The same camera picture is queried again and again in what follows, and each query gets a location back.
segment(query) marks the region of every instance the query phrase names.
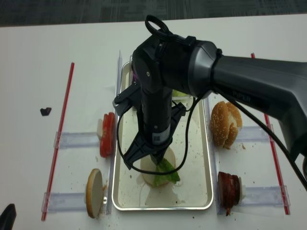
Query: small dark chip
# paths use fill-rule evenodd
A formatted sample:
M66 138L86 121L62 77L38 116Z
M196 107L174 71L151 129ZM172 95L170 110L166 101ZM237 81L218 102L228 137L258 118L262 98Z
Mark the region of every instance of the small dark chip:
M47 107L46 109L40 109L40 113L42 116L48 116L49 113L51 112L51 108Z

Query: red straw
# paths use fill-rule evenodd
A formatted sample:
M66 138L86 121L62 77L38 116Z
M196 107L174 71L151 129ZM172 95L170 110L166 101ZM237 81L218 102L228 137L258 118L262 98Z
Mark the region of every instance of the red straw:
M72 80L72 73L73 73L74 66L75 66L75 63L72 62L71 63L71 70L69 72L69 77L68 77L68 83L67 83L67 88L66 88L64 104L63 104L63 108L62 108L61 120L60 120L60 123L59 123L58 135L61 134L63 124L64 124L64 117L65 117L65 112L66 112L66 106L67 106L69 91L71 89L71 80ZM54 170L55 170L56 162L57 162L57 157L58 157L58 150L59 150L58 148L54 148L51 170L50 170L50 175L49 175L49 182L48 182L48 187L47 187L46 206L45 206L45 212L43 212L43 214L42 214L42 219L41 219L42 221L45 221L46 216L47 216L48 201L49 201L50 192L51 192L53 174L54 174Z
M251 58L256 58L254 53L251 54ZM271 128L270 119L269 119L269 116L267 114L264 114L264 119L265 119L265 123L266 123L267 127ZM272 138L270 138L270 144L271 144L275 168L276 168L276 172L277 172L278 183L279 183L279 186L283 187L284 184L283 184L282 172L280 171L280 167L279 167L278 157L277 157L276 148L275 148L275 142L272 140ZM282 197L283 197L283 203L287 204L284 189L281 189L281 192L282 192ZM289 206L284 206L284 212L285 212L286 215L290 214Z

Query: dark carpet floor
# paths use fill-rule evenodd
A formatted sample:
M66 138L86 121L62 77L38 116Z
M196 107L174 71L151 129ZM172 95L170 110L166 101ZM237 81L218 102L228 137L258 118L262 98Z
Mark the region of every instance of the dark carpet floor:
M307 0L0 0L0 26L143 21L307 12Z

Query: tomato slice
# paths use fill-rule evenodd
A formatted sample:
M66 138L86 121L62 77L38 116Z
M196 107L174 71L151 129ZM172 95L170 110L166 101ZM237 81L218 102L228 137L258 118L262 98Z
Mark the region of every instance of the tomato slice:
M107 157L112 154L114 121L114 113L110 112L108 115L104 115L102 123L102 138L100 141L101 157Z

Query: white table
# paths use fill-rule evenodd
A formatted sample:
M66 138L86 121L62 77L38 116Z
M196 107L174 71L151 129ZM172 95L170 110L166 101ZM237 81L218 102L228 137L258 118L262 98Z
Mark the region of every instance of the white table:
M257 58L307 61L306 21L307 15L302 14L166 24L183 37L193 35L213 41L225 55L249 57L255 52ZM291 215L283 218L242 213L225 218L216 215L213 203L206 211L120 212L113 207L112 214L101 220L92 220L84 212L57 213L41 222L42 196L70 63L75 62L75 96L70 94L75 100L78 90L114 86L118 51L122 52L123 63L127 62L149 35L144 22L0 28L0 212L15 203L14 229L306 229L307 193L279 149L291 202ZM90 101L101 103L101 98L97 95ZM52 107L50 115L42 117L39 109L48 106ZM78 129L78 118L73 121L70 126ZM282 138L277 121L271 122ZM300 168L301 162L302 157L297 160Z

